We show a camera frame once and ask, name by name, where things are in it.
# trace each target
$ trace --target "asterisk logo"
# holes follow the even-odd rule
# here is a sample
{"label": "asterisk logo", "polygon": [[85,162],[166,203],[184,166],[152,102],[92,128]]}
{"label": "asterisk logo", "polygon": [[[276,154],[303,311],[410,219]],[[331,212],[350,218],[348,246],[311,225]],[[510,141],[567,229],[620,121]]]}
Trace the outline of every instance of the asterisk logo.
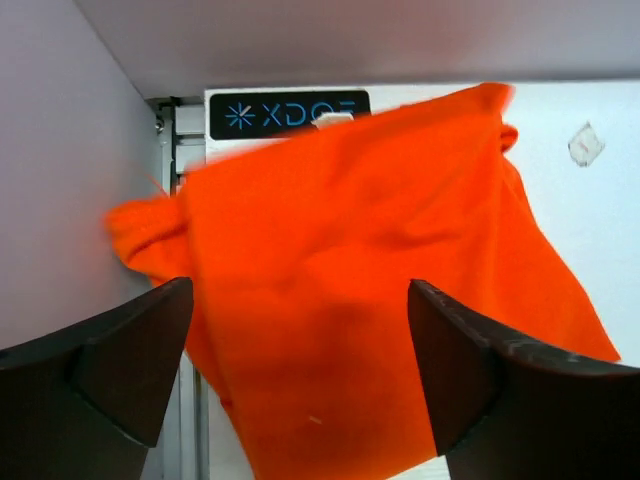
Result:
{"label": "asterisk logo", "polygon": [[244,126],[244,124],[246,123],[249,127],[251,127],[253,124],[251,123],[251,120],[249,120],[250,118],[254,118],[255,114],[253,113],[249,113],[249,110],[251,110],[251,105],[247,105],[246,107],[242,106],[241,102],[238,102],[238,109],[236,110],[235,108],[229,106],[228,107],[229,110],[231,110],[233,113],[229,113],[228,115],[225,115],[225,117],[227,117],[229,119],[229,126],[233,127],[234,125],[238,126],[238,129],[242,130],[242,127]]}

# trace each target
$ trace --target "white panel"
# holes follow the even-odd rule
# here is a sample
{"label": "white panel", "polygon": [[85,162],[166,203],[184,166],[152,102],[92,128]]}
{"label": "white panel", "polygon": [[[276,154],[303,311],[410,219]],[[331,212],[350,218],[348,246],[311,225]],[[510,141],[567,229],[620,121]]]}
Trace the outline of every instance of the white panel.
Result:
{"label": "white panel", "polygon": [[204,142],[194,145],[178,145],[176,148],[176,171],[184,173],[189,168],[204,163]]}
{"label": "white panel", "polygon": [[[398,85],[367,90],[372,109],[380,112],[462,87]],[[638,81],[517,84],[505,119],[520,131],[508,157],[522,175],[539,226],[591,296],[623,362],[640,367],[638,105]],[[591,166],[581,168],[571,158],[568,143],[587,122],[606,146]],[[237,141],[209,145],[218,154],[227,147],[246,146]],[[210,402],[211,478],[249,480],[246,458],[214,393]],[[398,477],[445,478],[442,459]]]}
{"label": "white panel", "polygon": [[640,73],[634,0],[77,0],[145,96]]}
{"label": "white panel", "polygon": [[186,105],[176,108],[176,134],[202,135],[204,111],[202,105]]}
{"label": "white panel", "polygon": [[71,0],[0,0],[0,348],[147,288],[107,211],[155,191],[155,117]]}

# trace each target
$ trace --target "black label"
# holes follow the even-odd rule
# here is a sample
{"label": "black label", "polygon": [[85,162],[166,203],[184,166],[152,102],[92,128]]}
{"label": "black label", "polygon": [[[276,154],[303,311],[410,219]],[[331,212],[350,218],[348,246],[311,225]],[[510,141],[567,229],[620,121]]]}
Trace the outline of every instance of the black label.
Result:
{"label": "black label", "polygon": [[209,100],[214,140],[283,136],[326,112],[371,113],[364,90],[219,93]]}

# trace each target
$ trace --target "white wall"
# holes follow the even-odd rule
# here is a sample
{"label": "white wall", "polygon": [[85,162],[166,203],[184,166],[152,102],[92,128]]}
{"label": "white wall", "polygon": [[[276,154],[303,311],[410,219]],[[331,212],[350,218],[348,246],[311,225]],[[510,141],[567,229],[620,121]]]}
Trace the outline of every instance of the white wall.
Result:
{"label": "white wall", "polygon": [[161,178],[154,123],[71,0],[0,0],[0,348],[146,288],[102,219]]}
{"label": "white wall", "polygon": [[[465,86],[367,90],[372,109],[380,112]],[[519,83],[515,88],[505,120],[518,128],[520,138],[508,158],[522,175],[538,225],[589,293],[622,361],[640,367],[640,81]],[[580,168],[568,142],[586,122],[606,146],[590,167]],[[244,147],[242,141],[214,146],[208,140],[209,151]],[[249,480],[245,455],[214,393],[209,419],[211,478]],[[397,478],[444,480],[446,463],[436,459]]]}

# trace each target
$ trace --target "orange shirt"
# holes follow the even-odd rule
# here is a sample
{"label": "orange shirt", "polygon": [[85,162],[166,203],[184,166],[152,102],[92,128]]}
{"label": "orange shirt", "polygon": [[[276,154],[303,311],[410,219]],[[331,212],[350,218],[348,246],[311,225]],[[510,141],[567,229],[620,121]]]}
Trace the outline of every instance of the orange shirt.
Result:
{"label": "orange shirt", "polygon": [[545,342],[618,355],[538,229],[483,84],[206,166],[115,209],[119,256],[193,278],[187,349],[258,479],[383,479],[435,455],[409,280]]}

